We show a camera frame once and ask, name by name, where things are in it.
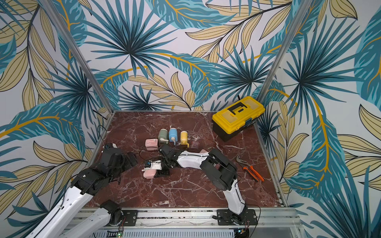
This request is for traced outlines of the green pencil sharpener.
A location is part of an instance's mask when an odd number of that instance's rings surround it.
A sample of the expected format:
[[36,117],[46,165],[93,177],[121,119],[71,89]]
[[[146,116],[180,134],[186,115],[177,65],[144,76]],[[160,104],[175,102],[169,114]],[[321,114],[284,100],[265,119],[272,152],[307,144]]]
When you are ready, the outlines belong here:
[[168,144],[169,134],[167,129],[161,129],[158,134],[158,143],[159,144]]

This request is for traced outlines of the blue pencil sharpener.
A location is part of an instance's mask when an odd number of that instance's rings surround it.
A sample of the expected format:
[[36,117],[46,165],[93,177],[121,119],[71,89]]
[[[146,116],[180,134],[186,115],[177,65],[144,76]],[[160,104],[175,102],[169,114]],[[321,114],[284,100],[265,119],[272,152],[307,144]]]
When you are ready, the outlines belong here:
[[172,142],[175,146],[178,141],[178,132],[176,128],[170,128],[169,130],[169,141]]

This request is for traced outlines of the yellow pencil sharpener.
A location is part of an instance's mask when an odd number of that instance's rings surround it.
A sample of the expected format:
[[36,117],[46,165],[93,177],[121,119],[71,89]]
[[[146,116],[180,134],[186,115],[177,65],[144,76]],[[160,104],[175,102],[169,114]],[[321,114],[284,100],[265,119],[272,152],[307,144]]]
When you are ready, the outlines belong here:
[[188,132],[187,131],[182,131],[180,133],[180,144],[187,146],[189,148],[189,142],[188,142]]

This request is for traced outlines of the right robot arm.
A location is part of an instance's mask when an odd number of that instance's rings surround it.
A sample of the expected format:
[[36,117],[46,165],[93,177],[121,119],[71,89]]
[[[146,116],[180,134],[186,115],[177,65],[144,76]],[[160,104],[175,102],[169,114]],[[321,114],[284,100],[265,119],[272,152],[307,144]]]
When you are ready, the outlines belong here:
[[231,213],[241,216],[247,210],[238,186],[237,167],[220,150],[195,153],[164,144],[159,148],[159,153],[169,168],[192,168],[203,171],[215,187],[223,191]]

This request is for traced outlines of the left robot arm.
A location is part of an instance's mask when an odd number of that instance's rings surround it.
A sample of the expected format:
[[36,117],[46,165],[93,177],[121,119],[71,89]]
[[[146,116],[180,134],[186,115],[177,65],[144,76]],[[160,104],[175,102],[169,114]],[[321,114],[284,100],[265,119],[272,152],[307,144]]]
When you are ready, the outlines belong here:
[[115,144],[106,144],[100,161],[82,170],[64,191],[62,199],[52,211],[34,228],[29,238],[88,238],[97,230],[111,225],[120,228],[126,220],[120,205],[107,200],[94,213],[75,227],[66,231],[75,215],[99,191],[107,187],[121,174],[138,163],[132,152],[123,152]]

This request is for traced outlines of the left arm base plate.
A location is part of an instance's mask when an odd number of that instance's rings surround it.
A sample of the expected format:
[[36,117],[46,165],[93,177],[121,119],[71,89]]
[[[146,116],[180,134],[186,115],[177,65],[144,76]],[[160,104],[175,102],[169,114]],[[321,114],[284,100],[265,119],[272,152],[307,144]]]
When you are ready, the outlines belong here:
[[118,210],[111,213],[110,221],[107,224],[112,227],[134,227],[138,218],[137,210]]

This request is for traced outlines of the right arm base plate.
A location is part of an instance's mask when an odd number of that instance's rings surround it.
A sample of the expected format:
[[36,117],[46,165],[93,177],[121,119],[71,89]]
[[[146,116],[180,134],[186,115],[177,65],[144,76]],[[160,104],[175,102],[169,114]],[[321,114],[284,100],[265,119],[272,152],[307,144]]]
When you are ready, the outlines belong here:
[[254,226],[258,224],[258,216],[253,209],[246,209],[239,215],[229,209],[218,209],[217,215],[213,216],[219,226]]

